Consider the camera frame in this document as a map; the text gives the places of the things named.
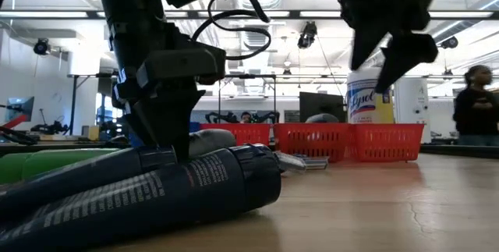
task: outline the dark blue tube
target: dark blue tube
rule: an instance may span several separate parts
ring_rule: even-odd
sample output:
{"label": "dark blue tube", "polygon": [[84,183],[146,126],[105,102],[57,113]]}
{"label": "dark blue tube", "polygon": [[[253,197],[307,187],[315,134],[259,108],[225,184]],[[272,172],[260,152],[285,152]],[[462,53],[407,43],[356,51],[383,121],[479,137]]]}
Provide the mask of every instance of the dark blue tube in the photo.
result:
{"label": "dark blue tube", "polygon": [[60,198],[175,163],[171,148],[129,148],[0,187],[0,223]]}
{"label": "dark blue tube", "polygon": [[231,217],[276,201],[280,192],[278,163],[267,147],[223,149],[46,204],[0,228],[0,251],[87,249]]}

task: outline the computer monitor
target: computer monitor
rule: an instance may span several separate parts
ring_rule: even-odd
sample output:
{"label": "computer monitor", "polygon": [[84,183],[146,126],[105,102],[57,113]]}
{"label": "computer monitor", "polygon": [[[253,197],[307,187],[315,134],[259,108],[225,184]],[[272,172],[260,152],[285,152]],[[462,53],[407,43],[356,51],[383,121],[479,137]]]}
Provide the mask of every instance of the computer monitor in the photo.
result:
{"label": "computer monitor", "polygon": [[9,122],[20,115],[25,115],[27,117],[26,122],[30,122],[31,116],[33,115],[33,105],[34,105],[34,97],[9,98],[7,100],[8,107],[21,108],[23,111],[20,112],[18,110],[12,110],[8,108],[5,113],[5,121]]}
{"label": "computer monitor", "polygon": [[299,93],[299,121],[305,122],[310,116],[328,113],[338,118],[339,122],[346,122],[343,97],[321,93]]}

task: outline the window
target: window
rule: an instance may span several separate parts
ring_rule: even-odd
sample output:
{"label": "window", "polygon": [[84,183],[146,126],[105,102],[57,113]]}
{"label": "window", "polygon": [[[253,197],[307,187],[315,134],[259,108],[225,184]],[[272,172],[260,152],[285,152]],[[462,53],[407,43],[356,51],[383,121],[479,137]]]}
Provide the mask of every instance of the window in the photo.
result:
{"label": "window", "polygon": [[96,124],[119,119],[123,116],[123,111],[112,106],[111,97],[97,93],[95,98],[97,107],[95,122]]}

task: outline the workbench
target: workbench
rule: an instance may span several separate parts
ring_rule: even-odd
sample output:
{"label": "workbench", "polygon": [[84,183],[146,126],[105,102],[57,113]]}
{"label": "workbench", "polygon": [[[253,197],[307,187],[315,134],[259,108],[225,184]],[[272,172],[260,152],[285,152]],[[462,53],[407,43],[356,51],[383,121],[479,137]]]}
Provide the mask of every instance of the workbench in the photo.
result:
{"label": "workbench", "polygon": [[497,252],[499,162],[421,154],[283,178],[278,202],[237,219],[97,251]]}

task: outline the red basket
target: red basket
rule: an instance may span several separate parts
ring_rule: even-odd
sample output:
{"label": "red basket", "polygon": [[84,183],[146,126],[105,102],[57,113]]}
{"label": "red basket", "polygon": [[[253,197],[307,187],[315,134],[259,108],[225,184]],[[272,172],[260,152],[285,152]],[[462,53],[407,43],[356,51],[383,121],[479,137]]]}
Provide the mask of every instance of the red basket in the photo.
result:
{"label": "red basket", "polygon": [[415,161],[423,124],[352,124],[351,153],[364,162]]}
{"label": "red basket", "polygon": [[283,123],[274,125],[275,150],[341,161],[349,146],[347,123]]}
{"label": "red basket", "polygon": [[271,125],[258,124],[236,124],[236,123],[202,123],[201,129],[221,129],[232,132],[238,146],[244,144],[269,145],[271,140]]}

